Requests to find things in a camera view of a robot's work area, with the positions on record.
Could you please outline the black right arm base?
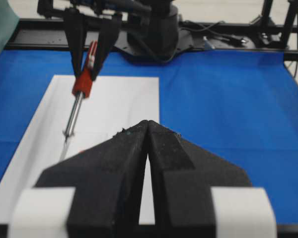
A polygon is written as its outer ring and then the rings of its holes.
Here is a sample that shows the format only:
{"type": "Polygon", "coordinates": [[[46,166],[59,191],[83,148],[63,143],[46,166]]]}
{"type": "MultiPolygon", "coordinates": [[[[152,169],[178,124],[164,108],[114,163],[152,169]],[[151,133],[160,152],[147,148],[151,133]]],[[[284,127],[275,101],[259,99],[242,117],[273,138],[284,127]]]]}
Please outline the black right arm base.
{"type": "Polygon", "coordinates": [[[167,64],[177,56],[188,52],[212,50],[284,50],[287,44],[277,34],[264,32],[241,32],[240,34],[222,33],[212,28],[181,27],[178,30],[176,43],[163,48],[158,38],[146,42],[122,32],[115,44],[115,49],[134,62],[156,62],[167,64]]]}

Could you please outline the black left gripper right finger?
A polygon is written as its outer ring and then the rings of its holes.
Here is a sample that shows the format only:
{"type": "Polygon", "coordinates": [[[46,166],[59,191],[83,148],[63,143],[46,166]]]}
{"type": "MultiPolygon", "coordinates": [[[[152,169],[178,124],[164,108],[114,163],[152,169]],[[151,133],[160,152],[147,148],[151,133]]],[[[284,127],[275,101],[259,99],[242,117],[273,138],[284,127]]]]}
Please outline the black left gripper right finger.
{"type": "Polygon", "coordinates": [[[265,189],[239,166],[149,121],[155,224],[162,238],[275,238],[265,189]]]}

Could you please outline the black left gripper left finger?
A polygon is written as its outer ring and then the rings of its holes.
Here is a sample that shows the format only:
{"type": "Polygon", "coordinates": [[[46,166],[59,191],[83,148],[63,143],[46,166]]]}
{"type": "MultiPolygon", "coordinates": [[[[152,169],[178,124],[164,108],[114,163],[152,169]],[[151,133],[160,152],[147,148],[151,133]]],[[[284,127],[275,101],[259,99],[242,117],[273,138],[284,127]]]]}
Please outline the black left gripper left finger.
{"type": "Polygon", "coordinates": [[[10,238],[117,238],[138,224],[148,121],[46,168],[22,192],[10,238]]]}

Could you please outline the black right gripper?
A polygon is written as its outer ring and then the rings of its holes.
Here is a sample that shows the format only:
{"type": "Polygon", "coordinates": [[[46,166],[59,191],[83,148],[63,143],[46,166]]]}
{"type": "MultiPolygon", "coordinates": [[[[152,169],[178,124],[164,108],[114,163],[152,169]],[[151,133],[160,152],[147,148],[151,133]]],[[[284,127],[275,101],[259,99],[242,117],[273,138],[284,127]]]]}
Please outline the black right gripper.
{"type": "MultiPolygon", "coordinates": [[[[126,12],[136,16],[150,18],[151,7],[135,0],[70,0],[72,5],[64,10],[53,7],[52,0],[39,0],[37,13],[45,18],[56,17],[64,20],[65,34],[72,56],[72,66],[75,77],[81,75],[83,49],[86,40],[84,16],[77,6],[90,8],[96,15],[105,10],[126,12]]],[[[95,81],[104,61],[114,47],[122,25],[122,16],[112,16],[112,19],[102,19],[100,33],[95,51],[95,60],[91,72],[91,80],[95,81]]]]}

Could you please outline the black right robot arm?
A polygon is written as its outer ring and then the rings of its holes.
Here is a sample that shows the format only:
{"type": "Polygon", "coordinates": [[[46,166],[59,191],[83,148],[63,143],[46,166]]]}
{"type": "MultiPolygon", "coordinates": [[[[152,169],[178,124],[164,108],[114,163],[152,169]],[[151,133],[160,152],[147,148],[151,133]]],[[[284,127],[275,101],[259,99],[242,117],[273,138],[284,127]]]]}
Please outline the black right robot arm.
{"type": "Polygon", "coordinates": [[[104,61],[116,44],[119,33],[139,45],[155,61],[169,62],[178,39],[178,9],[170,0],[72,0],[64,10],[53,7],[53,1],[40,0],[37,12],[46,18],[63,19],[72,66],[76,77],[82,75],[83,49],[89,28],[99,32],[96,56],[91,68],[95,80],[104,61]]]}

